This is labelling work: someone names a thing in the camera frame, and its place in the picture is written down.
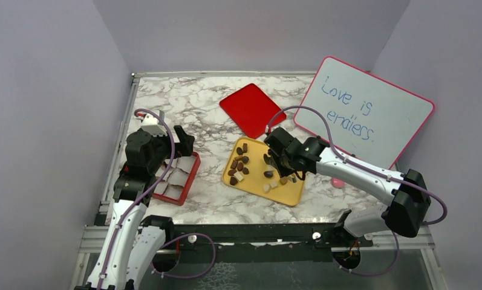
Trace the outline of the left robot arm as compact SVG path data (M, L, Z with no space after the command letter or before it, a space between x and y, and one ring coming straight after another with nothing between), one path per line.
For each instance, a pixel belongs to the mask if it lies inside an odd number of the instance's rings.
M179 125L161 135L142 128L128 135L126 161L114 184L111 222L81 289L138 289L156 252L172 245L172 219L145 214L169 166L176 158L191 156L194 141Z

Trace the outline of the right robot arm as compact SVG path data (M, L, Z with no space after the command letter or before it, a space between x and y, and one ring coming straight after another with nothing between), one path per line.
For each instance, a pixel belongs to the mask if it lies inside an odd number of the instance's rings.
M352 159L336 150L321 137L304 142L278 127L267 134L264 143L268 152L264 159L277 169L281 177L292 173L300 179L306 173L337 178L369 193L380 205L362 211L345 211L334 226L332 237L342 246L369 233L390 230L416 237L427 210L430 197L422 175L414 170L400 173Z

